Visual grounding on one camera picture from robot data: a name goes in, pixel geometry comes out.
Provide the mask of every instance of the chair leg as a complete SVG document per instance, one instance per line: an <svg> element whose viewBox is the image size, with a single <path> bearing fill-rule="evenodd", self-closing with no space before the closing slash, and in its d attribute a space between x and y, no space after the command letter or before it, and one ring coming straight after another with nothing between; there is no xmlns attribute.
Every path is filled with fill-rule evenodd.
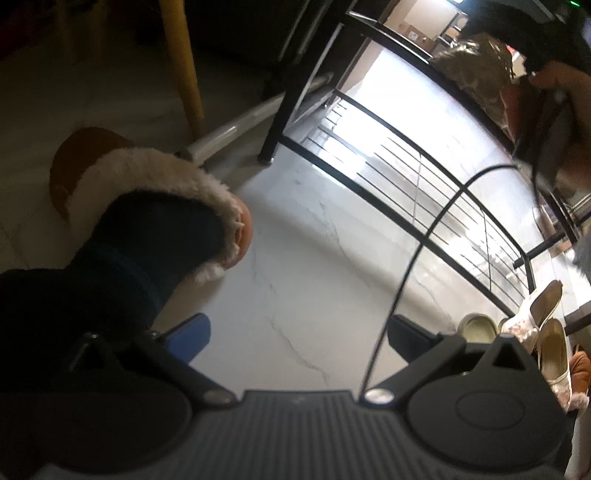
<svg viewBox="0 0 591 480"><path fill-rule="evenodd" d="M184 0L158 0L162 12L168 54L176 77L178 94L195 139L203 135L203 106L197 85L195 63L184 13Z"/></svg>
<svg viewBox="0 0 591 480"><path fill-rule="evenodd" d="M105 59L105 17L106 0L97 0L90 10L90 38L92 54L97 65Z"/></svg>
<svg viewBox="0 0 591 480"><path fill-rule="evenodd" d="M57 30L60 34L61 45L64 49L66 59L71 63L75 63L76 52L74 51L74 42L72 41L72 31L68 24L66 0L56 0L55 15Z"/></svg>

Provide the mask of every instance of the metal rack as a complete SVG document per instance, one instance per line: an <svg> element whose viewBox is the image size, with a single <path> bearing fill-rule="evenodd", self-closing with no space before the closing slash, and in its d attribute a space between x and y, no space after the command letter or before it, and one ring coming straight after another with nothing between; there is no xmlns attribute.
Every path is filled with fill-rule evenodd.
<svg viewBox="0 0 591 480"><path fill-rule="evenodd" d="M278 144L282 144L366 200L418 241L388 318L396 312L423 247L442 259L507 316L513 316L524 298L524 290L530 293L535 289L530 258L469 187L492 171L515 169L515 166L494 165L462 183L411 138L342 92L339 87L348 72L333 89L324 93L322 103L333 104L336 101L336 104L302 142L285 134L296 119L301 119L298 109L338 33L342 28L352 28L434 80L503 146L507 149L512 147L506 135L471 97L432 68L413 49L398 41L398 34L383 25L376 26L376 21L351 11L354 4L344 0L334 0L330 4L269 129L259 154L260 162L271 164ZM373 129L381 129L382 140L377 149L364 151L363 146L356 145L353 135L347 135L339 127L345 112L353 110L359 114L359 121L373 122ZM450 248L454 239L466 238L469 231L477 233L467 243L464 242L462 249ZM514 270L512 265L519 259L523 270ZM380 343L376 344L372 362ZM361 394L367 387L369 374L368 371Z"/></svg>

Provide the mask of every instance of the wall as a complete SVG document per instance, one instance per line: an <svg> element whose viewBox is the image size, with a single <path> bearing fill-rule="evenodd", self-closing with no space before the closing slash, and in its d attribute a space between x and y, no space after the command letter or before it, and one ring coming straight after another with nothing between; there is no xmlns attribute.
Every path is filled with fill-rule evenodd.
<svg viewBox="0 0 591 480"><path fill-rule="evenodd" d="M404 21L435 39L458 12L447 0L417 0Z"/></svg>
<svg viewBox="0 0 591 480"><path fill-rule="evenodd" d="M355 11L369 18L381 18L395 0L358 0ZM339 36L320 66L319 74L333 72L333 83L340 80L351 60L363 46L365 38L352 28L341 29Z"/></svg>
<svg viewBox="0 0 591 480"><path fill-rule="evenodd" d="M404 22L404 18L413 9L417 1L421 0L400 0L398 5L392 10L388 19L384 22L384 25L391 30L398 31L398 27Z"/></svg>
<svg viewBox="0 0 591 480"><path fill-rule="evenodd" d="M380 44L370 42L340 89L347 93L351 88L363 80L371 66L378 59L379 54L382 53L382 50Z"/></svg>

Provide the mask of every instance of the person's leg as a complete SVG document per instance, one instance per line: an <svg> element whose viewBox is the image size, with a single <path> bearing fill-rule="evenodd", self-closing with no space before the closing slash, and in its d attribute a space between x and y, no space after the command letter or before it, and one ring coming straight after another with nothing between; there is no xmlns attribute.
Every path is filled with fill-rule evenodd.
<svg viewBox="0 0 591 480"><path fill-rule="evenodd" d="M563 475L566 471L566 467L569 465L570 457L573 454L574 423L577 420L578 414L578 410L572 410L566 414L567 427L564 434L564 441L562 442L562 445L560 445L560 448L556 453L556 458L552 464L553 467Z"/></svg>
<svg viewBox="0 0 591 480"><path fill-rule="evenodd" d="M168 193L116 199L66 268L100 284L150 327L180 281L219 253L222 221L212 208Z"/></svg>
<svg viewBox="0 0 591 480"><path fill-rule="evenodd" d="M201 280L217 278L238 263L252 239L248 207L197 164L135 147L129 139L104 128L81 128L64 140L53 158L49 188L60 216L74 230L82 224L82 239L90 236L110 203L134 190L174 192L211 206L222 219L226 236L223 251L204 266Z"/></svg>

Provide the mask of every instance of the cardboard box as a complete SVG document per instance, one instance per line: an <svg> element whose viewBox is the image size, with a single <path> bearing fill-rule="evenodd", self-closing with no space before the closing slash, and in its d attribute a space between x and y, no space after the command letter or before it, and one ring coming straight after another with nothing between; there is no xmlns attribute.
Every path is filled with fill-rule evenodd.
<svg viewBox="0 0 591 480"><path fill-rule="evenodd" d="M402 22L400 26L397 28L397 31L401 35L407 37L415 45L421 47L423 50L431 52L431 50L436 45L436 42L433 39L426 36L418 28L415 28L412 25L407 24L406 22Z"/></svg>

